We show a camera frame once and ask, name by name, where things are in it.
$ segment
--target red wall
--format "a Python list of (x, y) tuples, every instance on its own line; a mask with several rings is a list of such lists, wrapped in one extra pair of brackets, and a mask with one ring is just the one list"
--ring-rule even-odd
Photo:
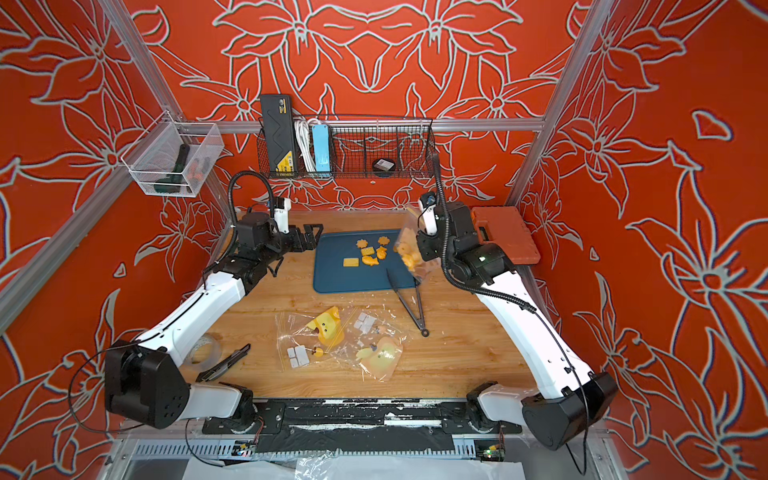
[(633, 478), (768, 472), (764, 2), (618, 2), (522, 199)]
[[(0, 5), (0, 289), (117, 168), (160, 113), (97, 2)], [(154, 325), (196, 288), (221, 212), (131, 185), (2, 335), (0, 478), (93, 478), (111, 435), (78, 428), (74, 371), (117, 338)], [(104, 358), (74, 384), (79, 418), (104, 413)]]
[[(304, 114), (542, 115), (584, 21), (582, 5), (589, 5), (125, 3), (189, 118), (247, 121), (260, 116), (260, 94), (277, 92), (290, 94)], [(439, 136), (452, 197), (470, 205), (503, 204), (532, 139), (530, 132)], [(232, 156), (217, 164), (222, 181), (258, 168), (255, 143), (252, 135), (228, 135)], [(415, 180), (277, 183), (307, 208), (397, 208), (424, 191), (424, 182)], [(262, 195), (258, 182), (243, 182), (235, 200), (247, 207)]]
[[(2, 336), (0, 472), (8, 478), (96, 476), (114, 435), (75, 424), (70, 379), (197, 288), (223, 228), (206, 197), (166, 200), (132, 184)], [(103, 375), (98, 356), (75, 381), (75, 408), (88, 427), (117, 429), (122, 417), (104, 412)]]

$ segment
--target tape roll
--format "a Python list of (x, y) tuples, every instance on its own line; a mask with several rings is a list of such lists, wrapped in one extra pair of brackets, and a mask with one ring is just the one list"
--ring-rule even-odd
[[(206, 345), (210, 345), (208, 356), (203, 360), (196, 359), (195, 353)], [(221, 345), (212, 336), (205, 334), (195, 342), (192, 350), (187, 354), (187, 358), (184, 359), (183, 365), (195, 372), (204, 372), (213, 368), (219, 362), (220, 357)]]

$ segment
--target clear plastic bag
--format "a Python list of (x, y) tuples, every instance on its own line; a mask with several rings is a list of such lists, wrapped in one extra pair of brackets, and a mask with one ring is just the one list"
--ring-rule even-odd
[(522, 463), (321, 455), (296, 461), (296, 480), (524, 480)]
[(353, 313), (335, 306), (318, 316), (278, 313), (277, 351), (283, 371), (328, 359), (347, 359), (346, 324)]
[(408, 334), (386, 320), (384, 310), (355, 310), (346, 325), (351, 343), (347, 359), (380, 382), (392, 377)]
[(419, 282), (423, 282), (430, 272), (440, 268), (440, 259), (435, 258), (429, 262), (425, 262), (422, 259), (419, 245), (416, 243), (416, 232), (421, 228), (421, 225), (419, 225), (421, 217), (413, 207), (407, 207), (406, 213), (406, 221), (402, 229), (400, 229), (400, 235), (397, 237), (394, 250), (400, 255), (408, 271)]

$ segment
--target white mesh basket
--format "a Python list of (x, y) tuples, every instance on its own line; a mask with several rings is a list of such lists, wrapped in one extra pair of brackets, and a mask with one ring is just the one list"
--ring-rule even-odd
[[(210, 125), (205, 135), (182, 133), (188, 125), (191, 124), (171, 120), (164, 112), (121, 156), (131, 176), (147, 195), (196, 197), (200, 193), (224, 149), (224, 142), (216, 124), (195, 123), (198, 127)], [(141, 154), (130, 155), (140, 141), (150, 141), (150, 144)], [(190, 150), (186, 161), (177, 164), (182, 144), (188, 144)]]

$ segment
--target wooden tabletop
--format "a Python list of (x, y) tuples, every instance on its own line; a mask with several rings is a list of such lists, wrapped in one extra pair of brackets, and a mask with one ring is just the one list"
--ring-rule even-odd
[[(328, 233), (384, 230), (402, 227), (404, 215), (292, 211), (290, 223), (322, 223)], [(257, 398), (457, 398), (492, 380), (506, 386), (535, 386), (522, 355), (497, 319), (475, 296), (445, 281), (441, 272), (433, 272), (420, 287), (430, 332), (423, 338), (394, 292), (316, 293), (312, 288), (314, 260), (313, 251), (287, 254), (277, 278), (265, 276), (211, 327), (208, 333), (221, 343), (222, 358), (251, 345), (248, 356), (220, 381), (246, 386)], [(402, 292), (408, 298), (413, 290)], [(378, 382), (337, 362), (283, 371), (276, 345), (276, 314), (316, 316), (334, 305), (383, 306), (396, 316), (394, 321), (409, 333), (409, 339), (391, 379)], [(196, 374), (185, 370), (185, 377), (193, 382)]]

